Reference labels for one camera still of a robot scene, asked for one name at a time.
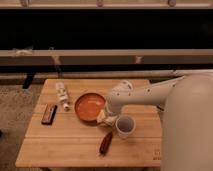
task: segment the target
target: brown handle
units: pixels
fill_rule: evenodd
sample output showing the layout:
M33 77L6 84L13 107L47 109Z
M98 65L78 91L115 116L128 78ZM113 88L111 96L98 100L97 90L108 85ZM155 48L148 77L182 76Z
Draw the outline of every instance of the brown handle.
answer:
M113 137L113 134L112 134L112 131L109 132L103 139L102 143L101 143L101 146L100 146L100 149L99 149L99 152L101 154L106 154L108 149L109 149L109 146L111 144L111 141L112 141L112 137Z

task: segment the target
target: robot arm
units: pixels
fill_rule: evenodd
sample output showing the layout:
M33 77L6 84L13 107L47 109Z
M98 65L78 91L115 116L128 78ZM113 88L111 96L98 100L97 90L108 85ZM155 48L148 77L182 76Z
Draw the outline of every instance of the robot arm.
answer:
M105 112L109 116L118 115L121 113L122 107L128 104L163 106L171 89L183 78L180 77L135 89L130 82L124 80L107 94Z
M213 74L139 89L122 82L108 93L105 112L120 114L127 104L165 104L161 171L213 170Z

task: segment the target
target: white cup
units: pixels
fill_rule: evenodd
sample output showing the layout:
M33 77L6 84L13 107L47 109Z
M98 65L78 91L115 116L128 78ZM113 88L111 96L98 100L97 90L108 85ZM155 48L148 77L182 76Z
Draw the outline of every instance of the white cup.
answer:
M119 137L122 139L127 138L131 135L136 127L135 120L127 115L121 115L115 123Z

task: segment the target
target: table leg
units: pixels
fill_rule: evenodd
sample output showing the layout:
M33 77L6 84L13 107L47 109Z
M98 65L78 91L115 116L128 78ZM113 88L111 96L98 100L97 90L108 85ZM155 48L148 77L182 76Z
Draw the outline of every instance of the table leg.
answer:
M40 168L42 171L51 171L51 169L49 169L48 167L41 167Z

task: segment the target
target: black background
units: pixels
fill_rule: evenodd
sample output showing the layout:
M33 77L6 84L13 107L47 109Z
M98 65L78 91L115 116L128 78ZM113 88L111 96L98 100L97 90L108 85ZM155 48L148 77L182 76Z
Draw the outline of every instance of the black background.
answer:
M213 10L0 10L0 50L208 49Z

